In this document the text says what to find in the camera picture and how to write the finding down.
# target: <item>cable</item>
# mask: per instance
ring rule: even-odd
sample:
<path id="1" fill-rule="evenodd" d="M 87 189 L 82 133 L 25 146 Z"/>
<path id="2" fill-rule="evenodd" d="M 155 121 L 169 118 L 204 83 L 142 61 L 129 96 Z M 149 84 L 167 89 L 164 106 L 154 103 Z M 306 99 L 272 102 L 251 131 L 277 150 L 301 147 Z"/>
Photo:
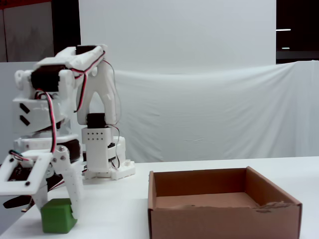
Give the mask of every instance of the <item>cable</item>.
<path id="1" fill-rule="evenodd" d="M 55 189 L 56 187 L 62 185 L 63 183 L 65 183 L 65 182 L 64 182 L 64 179 L 62 179 L 60 182 L 58 182 L 58 183 L 55 184 L 53 187 L 51 187 L 51 188 L 49 189 L 49 191 Z"/>
<path id="2" fill-rule="evenodd" d="M 41 89 L 38 89 L 37 91 L 41 91 L 42 93 L 38 95 L 38 92 L 35 94 L 36 99 L 41 99 L 41 96 L 45 96 L 46 101 L 48 103 L 49 108 L 49 114 L 50 114 L 50 121 L 52 124 L 52 146 L 51 146 L 51 153 L 54 153 L 55 147 L 56 147 L 56 124 L 55 124 L 55 118 L 54 118 L 54 111 L 53 111 L 53 102 L 51 95 L 48 92 L 45 92 Z"/>
<path id="3" fill-rule="evenodd" d="M 24 158 L 22 154 L 20 154 L 19 152 L 15 151 L 13 149 L 9 150 L 9 154 L 13 155 L 16 160 L 29 161 L 29 159 Z"/>
<path id="4" fill-rule="evenodd" d="M 112 91 L 113 91 L 114 97 L 115 97 L 115 110 L 117 109 L 117 108 L 116 108 L 116 99 L 118 99 L 118 100 L 119 100 L 119 103 L 120 103 L 120 114 L 119 114 L 119 118 L 117 119 L 116 123 L 114 124 L 114 125 L 116 125 L 116 124 L 120 121 L 121 116 L 122 116 L 121 99 L 120 99 L 120 97 L 119 97 L 119 95 L 118 95 L 118 93 L 117 93 L 117 89 L 116 89 L 115 70 L 114 70 L 113 66 L 112 66 L 108 61 L 106 61 L 106 60 L 104 60 L 104 59 L 103 59 L 103 61 L 104 61 L 105 63 L 107 63 L 107 64 L 112 68 L 112 71 L 113 71 L 113 79 L 114 79 L 114 87 L 115 87 L 115 89 L 113 89 L 113 87 L 112 87 Z"/>
<path id="5" fill-rule="evenodd" d="M 120 160 L 119 160 L 119 157 L 118 157 L 117 149 L 118 149 L 118 143 L 119 143 L 119 141 L 120 141 L 120 130 L 119 130 L 119 128 L 115 127 L 114 125 L 110 125 L 110 126 L 112 126 L 113 128 L 116 128 L 116 129 L 118 130 L 118 132 L 119 132 L 118 141 L 116 142 L 116 145 L 115 145 L 116 158 L 117 158 L 118 163 L 119 163 L 118 167 L 115 167 L 115 166 L 114 166 L 114 163 L 111 162 L 111 163 L 112 163 L 112 166 L 113 166 L 114 168 L 119 168 L 119 167 L 120 167 Z"/>
<path id="6" fill-rule="evenodd" d="M 76 76 L 75 79 L 79 79 L 81 76 L 84 75 L 83 78 L 83 84 L 82 84 L 82 89 L 81 89 L 81 94 L 80 94 L 80 99 L 79 99 L 79 105 L 77 107 L 77 109 L 74 111 L 75 113 L 78 112 L 81 107 L 82 107 L 82 103 L 83 103 L 83 96 L 84 96 L 84 91 L 85 91 L 85 86 L 86 86 L 86 80 L 87 80 L 87 72 L 92 68 L 92 66 L 98 62 L 100 60 L 101 57 L 103 57 L 105 55 L 105 51 L 103 51 L 103 53 L 98 57 L 98 59 L 96 59 L 86 70 L 82 71 L 82 70 L 78 70 L 75 68 L 71 68 L 71 71 L 77 72 L 77 73 L 81 73 L 80 75 Z"/>
<path id="7" fill-rule="evenodd" d="M 112 68 L 112 71 L 113 71 L 113 78 L 114 78 L 114 85 L 115 85 L 115 88 L 116 88 L 116 82 L 115 82 L 115 71 L 114 71 L 114 68 L 113 66 L 111 65 L 110 62 L 106 61 L 103 59 L 104 62 L 106 62 L 111 68 Z"/>

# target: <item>brown box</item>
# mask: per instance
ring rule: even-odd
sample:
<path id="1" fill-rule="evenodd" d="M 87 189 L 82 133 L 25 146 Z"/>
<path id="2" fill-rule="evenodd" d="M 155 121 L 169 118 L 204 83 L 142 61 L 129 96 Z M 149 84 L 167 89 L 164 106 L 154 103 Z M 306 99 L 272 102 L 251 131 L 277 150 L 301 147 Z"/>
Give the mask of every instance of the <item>brown box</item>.
<path id="1" fill-rule="evenodd" d="M 298 239 L 302 204 L 250 167 L 150 173 L 152 239 Z"/>

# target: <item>white table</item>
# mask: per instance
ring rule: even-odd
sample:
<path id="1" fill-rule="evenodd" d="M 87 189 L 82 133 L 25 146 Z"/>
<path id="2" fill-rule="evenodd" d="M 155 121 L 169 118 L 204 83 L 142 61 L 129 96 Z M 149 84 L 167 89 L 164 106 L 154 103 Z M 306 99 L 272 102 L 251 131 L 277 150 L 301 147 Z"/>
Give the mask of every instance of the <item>white table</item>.
<path id="1" fill-rule="evenodd" d="M 304 204 L 301 239 L 319 235 L 319 157 L 140 163 L 136 175 L 109 181 L 84 182 L 86 197 L 81 218 L 65 235 L 44 234 L 40 212 L 32 207 L 1 239 L 148 239 L 149 172 L 251 166 Z M 67 197 L 65 187 L 49 198 Z"/>

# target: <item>green block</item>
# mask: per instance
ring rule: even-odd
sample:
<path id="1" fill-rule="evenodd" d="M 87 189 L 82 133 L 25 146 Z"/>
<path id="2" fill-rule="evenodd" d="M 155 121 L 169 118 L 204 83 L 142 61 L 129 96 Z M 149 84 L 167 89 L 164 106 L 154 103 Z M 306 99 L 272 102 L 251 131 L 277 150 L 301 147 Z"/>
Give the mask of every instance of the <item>green block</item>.
<path id="1" fill-rule="evenodd" d="M 56 198 L 41 208 L 44 233 L 68 233 L 78 221 L 72 216 L 71 200 Z"/>

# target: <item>white robotic arm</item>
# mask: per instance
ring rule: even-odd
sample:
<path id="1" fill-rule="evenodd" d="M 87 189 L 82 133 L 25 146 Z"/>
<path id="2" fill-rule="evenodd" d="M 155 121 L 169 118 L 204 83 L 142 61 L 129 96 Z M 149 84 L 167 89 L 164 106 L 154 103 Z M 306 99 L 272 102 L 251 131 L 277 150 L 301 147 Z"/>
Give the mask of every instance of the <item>white robotic arm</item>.
<path id="1" fill-rule="evenodd" d="M 119 110 L 106 51 L 106 45 L 68 47 L 36 63 L 33 71 L 16 72 L 20 94 L 13 100 L 13 128 L 22 137 L 15 140 L 14 148 L 21 153 L 10 153 L 0 167 L 0 195 L 31 195 L 42 208 L 47 203 L 45 178 L 52 175 L 48 172 L 53 167 L 64 178 L 73 217 L 79 217 L 83 154 L 78 135 L 68 128 L 74 112 L 78 122 L 88 126 L 82 129 L 86 178 L 135 174 L 134 162 L 125 158 L 125 139 L 112 135 Z M 94 92 L 105 113 L 89 113 Z"/>

